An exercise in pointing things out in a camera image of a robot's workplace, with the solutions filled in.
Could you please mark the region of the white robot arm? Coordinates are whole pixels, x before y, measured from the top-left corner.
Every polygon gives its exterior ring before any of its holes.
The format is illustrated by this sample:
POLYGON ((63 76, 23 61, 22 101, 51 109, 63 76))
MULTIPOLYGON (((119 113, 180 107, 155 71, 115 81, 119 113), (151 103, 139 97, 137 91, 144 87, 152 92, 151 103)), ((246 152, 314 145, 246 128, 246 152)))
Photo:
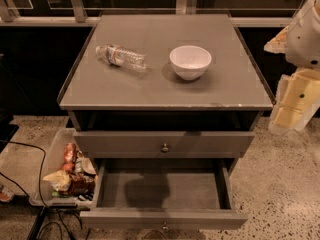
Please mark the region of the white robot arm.
POLYGON ((284 54, 297 67, 279 80, 268 128, 274 134, 301 131, 319 109, 320 0, 307 0, 264 50, 284 54))

